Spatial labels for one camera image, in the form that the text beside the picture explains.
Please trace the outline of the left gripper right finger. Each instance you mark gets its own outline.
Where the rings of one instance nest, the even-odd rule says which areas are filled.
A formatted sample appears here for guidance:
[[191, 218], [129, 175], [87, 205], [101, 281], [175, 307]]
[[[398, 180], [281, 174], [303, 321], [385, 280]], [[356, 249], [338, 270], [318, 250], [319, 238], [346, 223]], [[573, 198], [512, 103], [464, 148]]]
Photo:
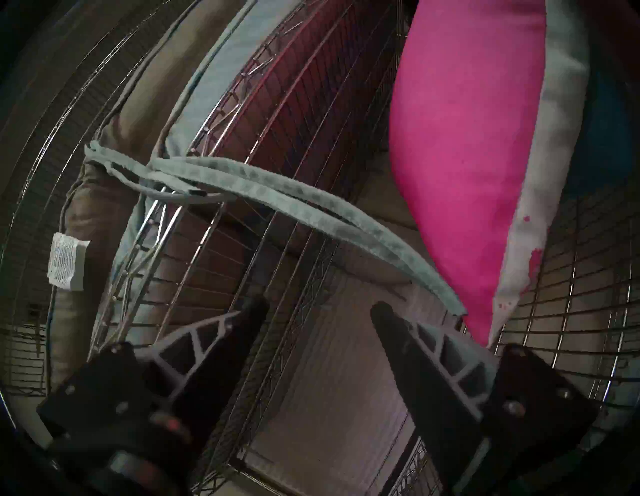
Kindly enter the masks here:
[[397, 390], [446, 489], [505, 489], [578, 446], [597, 407], [531, 348], [371, 307]]

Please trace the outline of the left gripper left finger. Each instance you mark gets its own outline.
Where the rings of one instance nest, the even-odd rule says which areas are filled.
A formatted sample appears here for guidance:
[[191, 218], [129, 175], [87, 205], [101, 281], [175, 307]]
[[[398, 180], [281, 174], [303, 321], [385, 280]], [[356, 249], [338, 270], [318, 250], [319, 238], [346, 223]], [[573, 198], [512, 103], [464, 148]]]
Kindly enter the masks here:
[[56, 449], [202, 449], [269, 310], [258, 296], [152, 345], [107, 345], [38, 406]]

